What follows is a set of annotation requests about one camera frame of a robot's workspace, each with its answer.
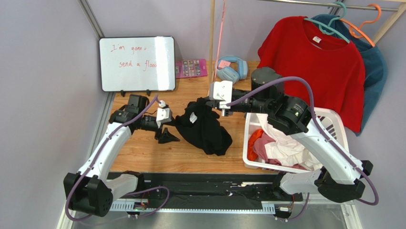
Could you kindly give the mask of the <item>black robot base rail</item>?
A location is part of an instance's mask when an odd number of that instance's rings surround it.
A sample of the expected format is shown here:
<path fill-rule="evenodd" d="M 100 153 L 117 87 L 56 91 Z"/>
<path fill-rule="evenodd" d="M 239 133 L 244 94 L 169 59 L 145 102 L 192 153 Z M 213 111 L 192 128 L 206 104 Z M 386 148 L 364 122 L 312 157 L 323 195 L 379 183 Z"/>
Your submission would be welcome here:
<path fill-rule="evenodd" d="M 144 173 L 145 194 L 132 194 L 113 203 L 112 211 L 130 214 L 253 213 L 287 218 L 302 194 L 288 195 L 272 185 L 276 174 Z"/>

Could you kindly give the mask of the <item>pink wire hanger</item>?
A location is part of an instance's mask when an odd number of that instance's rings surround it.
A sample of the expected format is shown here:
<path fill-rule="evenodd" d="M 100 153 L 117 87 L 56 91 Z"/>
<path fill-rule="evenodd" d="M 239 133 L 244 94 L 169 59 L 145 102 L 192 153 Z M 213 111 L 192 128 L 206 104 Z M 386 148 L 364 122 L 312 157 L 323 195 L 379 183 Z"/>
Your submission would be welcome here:
<path fill-rule="evenodd" d="M 217 71 L 218 71 L 218 66 L 219 66 L 219 59 L 220 59 L 220 50 L 221 50 L 221 44 L 222 44 L 222 37 L 223 37 L 223 25 L 224 25 L 224 19 L 225 19 L 225 11 L 226 11 L 226 1 L 223 0 L 223 9 L 222 9 L 222 15 L 221 15 L 221 24 L 220 24 L 220 30 L 219 30 L 219 38 L 218 38 L 218 46 L 217 46 L 217 55 L 216 55 L 216 60 L 214 64 L 214 71 L 213 75 L 211 78 L 211 82 L 213 83 L 216 78 L 217 78 Z"/>

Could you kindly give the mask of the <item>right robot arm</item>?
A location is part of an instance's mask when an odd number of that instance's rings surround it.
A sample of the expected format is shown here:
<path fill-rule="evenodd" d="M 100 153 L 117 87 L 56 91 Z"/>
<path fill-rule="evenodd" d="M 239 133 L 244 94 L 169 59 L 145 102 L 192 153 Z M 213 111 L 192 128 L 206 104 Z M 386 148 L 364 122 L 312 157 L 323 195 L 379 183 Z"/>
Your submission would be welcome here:
<path fill-rule="evenodd" d="M 222 111 L 266 114 L 267 122 L 275 129 L 302 144 L 322 164 L 320 169 L 305 173 L 281 172 L 273 181 L 273 189 L 293 195 L 320 194 L 326 199 L 344 203 L 362 200 L 373 164 L 352 156 L 322 126 L 314 102 L 287 95 L 284 83 L 300 82 L 310 98 L 309 83 L 296 76 L 283 77 L 269 67 L 254 70 L 251 90 L 234 89 L 231 81 L 212 82 L 206 104 Z"/>

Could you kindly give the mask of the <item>black t shirt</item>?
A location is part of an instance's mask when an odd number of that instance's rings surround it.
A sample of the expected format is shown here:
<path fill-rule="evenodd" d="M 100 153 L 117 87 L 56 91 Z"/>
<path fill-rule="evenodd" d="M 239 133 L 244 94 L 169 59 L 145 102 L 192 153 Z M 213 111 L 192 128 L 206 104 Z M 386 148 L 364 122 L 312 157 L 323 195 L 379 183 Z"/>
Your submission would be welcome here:
<path fill-rule="evenodd" d="M 205 154 L 224 156 L 233 140 L 220 125 L 220 115 L 206 104 L 208 101 L 208 98 L 200 97 L 189 102 L 184 114 L 176 116 L 175 127 L 184 140 Z"/>

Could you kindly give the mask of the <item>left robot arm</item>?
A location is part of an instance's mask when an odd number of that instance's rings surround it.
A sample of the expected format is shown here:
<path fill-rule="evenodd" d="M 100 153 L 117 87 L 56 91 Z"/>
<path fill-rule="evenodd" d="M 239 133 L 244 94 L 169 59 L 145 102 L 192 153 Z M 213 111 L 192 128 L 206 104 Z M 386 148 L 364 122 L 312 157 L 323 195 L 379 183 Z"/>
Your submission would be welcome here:
<path fill-rule="evenodd" d="M 105 134 L 90 158 L 76 173 L 65 176 L 66 216 L 75 222 L 91 216 L 104 217 L 117 199 L 152 191 L 146 188 L 142 173 L 125 171 L 112 180 L 108 175 L 134 131 L 154 132 L 160 144 L 177 142 L 179 139 L 163 128 L 173 123 L 172 111 L 165 101 L 157 96 L 149 100 L 145 96 L 130 95 L 128 103 L 111 114 Z"/>

